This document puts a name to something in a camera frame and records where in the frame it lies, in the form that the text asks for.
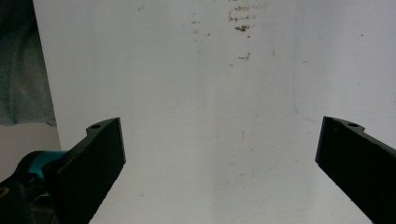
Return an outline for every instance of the white board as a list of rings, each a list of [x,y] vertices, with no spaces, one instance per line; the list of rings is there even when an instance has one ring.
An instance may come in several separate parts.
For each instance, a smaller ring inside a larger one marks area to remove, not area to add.
[[[35,0],[61,144],[121,118],[92,223],[370,223],[314,162],[323,116],[396,146],[394,1]]]

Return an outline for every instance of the gray fabric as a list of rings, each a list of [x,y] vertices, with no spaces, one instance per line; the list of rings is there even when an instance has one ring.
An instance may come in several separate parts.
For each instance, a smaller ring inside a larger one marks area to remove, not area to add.
[[[0,124],[55,116],[32,0],[0,0]]]

